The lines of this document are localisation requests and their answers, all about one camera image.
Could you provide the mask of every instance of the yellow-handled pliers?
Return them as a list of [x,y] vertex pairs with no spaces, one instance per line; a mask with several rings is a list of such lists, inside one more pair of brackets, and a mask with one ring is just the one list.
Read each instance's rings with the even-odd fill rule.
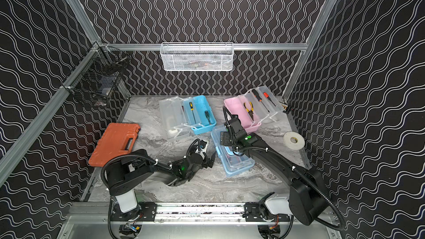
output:
[[248,108],[246,107],[245,103],[243,103],[243,106],[247,110],[247,112],[248,112],[249,116],[251,117],[252,121],[254,121],[254,108],[252,107],[252,103],[251,102],[249,102],[249,104],[251,105],[251,110],[248,110]]

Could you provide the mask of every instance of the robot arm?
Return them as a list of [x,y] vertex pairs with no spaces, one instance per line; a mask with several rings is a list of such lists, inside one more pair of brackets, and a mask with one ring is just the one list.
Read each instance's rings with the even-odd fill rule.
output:
[[[223,111],[228,132],[222,132],[221,144],[231,146],[235,155],[245,154],[256,162],[260,162],[290,187],[289,198],[286,200],[282,196],[279,197],[279,194],[275,194],[259,202],[260,206],[264,205],[262,215],[265,219],[272,219],[276,214],[291,214],[307,226],[316,220],[335,230],[345,228],[345,220],[329,199],[328,190],[317,170],[307,170],[289,161],[268,146],[257,134],[247,134],[238,116],[232,115],[225,106]],[[227,119],[227,114],[231,116],[230,120]],[[136,185],[146,179],[160,181],[169,186],[178,186],[190,181],[199,169],[213,166],[215,153],[208,159],[203,151],[206,145],[206,141],[195,140],[189,146],[183,159],[168,165],[159,163],[158,160],[149,157],[144,149],[140,149],[111,159],[103,166],[100,175],[105,186],[109,188],[110,195],[117,199],[121,212],[127,215],[126,219],[130,220],[139,214],[133,191]],[[135,168],[132,172],[129,169],[130,164]],[[276,212],[270,206],[272,204],[282,206],[283,204],[279,201],[283,200],[286,204],[284,207],[279,207],[279,211],[285,212]],[[318,218],[327,206],[330,206],[338,216],[339,225],[335,226]]]
[[[301,223],[310,225],[314,220],[336,230],[343,230],[345,220],[341,212],[328,198],[328,190],[320,172],[305,169],[273,150],[260,136],[247,134],[237,115],[223,107],[227,132],[222,132],[222,145],[231,146],[235,155],[245,154],[260,162],[290,187],[289,209]],[[338,226],[327,223],[318,216],[327,208],[335,211],[340,220]]]

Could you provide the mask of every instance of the wavy line pattern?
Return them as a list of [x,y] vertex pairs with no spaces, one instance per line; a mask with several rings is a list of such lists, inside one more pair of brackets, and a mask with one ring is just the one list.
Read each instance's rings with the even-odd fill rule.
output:
[[324,0],[80,0],[103,42],[306,42]]
[[91,47],[65,0],[0,0],[0,158]]
[[133,95],[237,95],[262,85],[283,94],[300,51],[236,51],[229,72],[165,71],[159,52],[130,54],[123,80]]
[[423,238],[425,0],[337,0],[290,102],[346,239]]
[[65,101],[0,188],[0,227],[9,231],[0,239],[57,237],[93,173],[88,159],[96,142],[124,103],[119,92],[110,108],[86,109],[71,96]]

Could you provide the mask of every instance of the black wire basket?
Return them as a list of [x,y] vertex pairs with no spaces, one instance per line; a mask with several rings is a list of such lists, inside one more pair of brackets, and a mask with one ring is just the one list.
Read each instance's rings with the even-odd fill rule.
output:
[[86,107],[109,106],[130,55],[113,47],[100,47],[71,87],[65,87],[76,102]]

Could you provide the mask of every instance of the gray marble surface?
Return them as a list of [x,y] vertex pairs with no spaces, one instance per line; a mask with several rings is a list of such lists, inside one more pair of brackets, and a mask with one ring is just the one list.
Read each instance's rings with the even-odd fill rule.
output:
[[[166,97],[134,97],[124,117],[124,123],[138,123],[141,127],[133,150],[144,148],[152,158],[163,163],[182,158],[190,143],[196,138],[210,142],[208,157],[215,151],[210,133],[191,135],[183,140],[169,142],[161,125],[158,101]],[[217,124],[224,123],[223,100],[227,97],[207,97]],[[304,166],[300,151],[287,148],[283,135],[291,131],[288,119],[260,127],[257,134],[269,146],[291,161]],[[215,159],[213,168],[199,170],[195,177],[181,186],[169,187],[161,182],[146,180],[135,187],[141,201],[154,202],[256,202],[269,192],[288,192],[287,186],[260,163],[249,171],[226,177],[220,158]],[[109,193],[98,179],[89,201],[108,201]]]

